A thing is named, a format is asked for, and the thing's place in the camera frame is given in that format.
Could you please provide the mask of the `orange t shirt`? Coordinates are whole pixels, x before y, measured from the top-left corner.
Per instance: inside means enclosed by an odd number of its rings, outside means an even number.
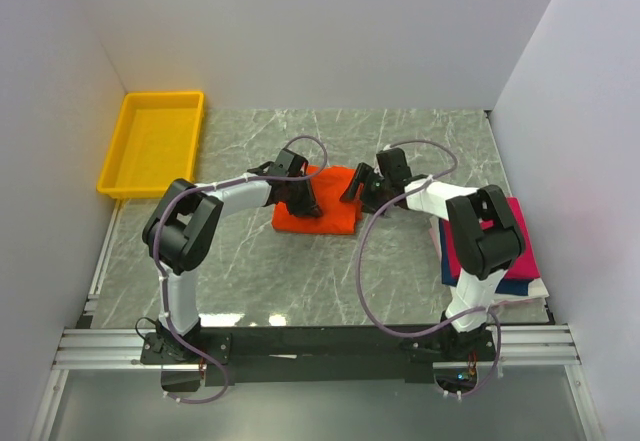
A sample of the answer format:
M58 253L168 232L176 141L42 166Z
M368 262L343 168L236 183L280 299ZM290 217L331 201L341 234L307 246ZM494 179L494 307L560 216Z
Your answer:
M299 218L291 215L283 203L275 206L271 225L276 231L309 235L354 235L362 219L360 202L342 202L343 193L355 174L354 168L324 168L311 179L322 216Z

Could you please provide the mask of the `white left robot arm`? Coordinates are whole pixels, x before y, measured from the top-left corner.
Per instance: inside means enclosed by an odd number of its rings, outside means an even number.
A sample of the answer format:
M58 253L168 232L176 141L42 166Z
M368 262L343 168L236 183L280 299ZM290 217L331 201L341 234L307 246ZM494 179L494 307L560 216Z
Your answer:
M220 221L241 211L282 203L297 218L322 210L307 172L309 161L285 147L273 161L214 183L173 181L147 221L142 240L158 271L161 308L156 336L176 362L205 351L196 306L197 269L207 257Z

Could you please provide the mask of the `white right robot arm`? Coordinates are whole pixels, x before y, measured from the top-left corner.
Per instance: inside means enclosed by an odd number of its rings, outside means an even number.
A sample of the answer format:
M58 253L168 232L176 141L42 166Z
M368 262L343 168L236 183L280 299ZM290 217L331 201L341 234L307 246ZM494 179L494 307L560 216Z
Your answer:
M461 266L451 302L439 324L418 332L400 332L385 326L367 305L361 282L362 259L355 264L356 292L369 320L381 331L398 338L438 336L442 354L460 360L488 333L487 317L500 281L526 251L525 236L497 185L467 188L439 180L436 175L415 175L398 143L376 154L375 167L357 165L342 202L358 200L373 214L366 225L358 254L375 221L387 209L427 213L449 223L453 251Z

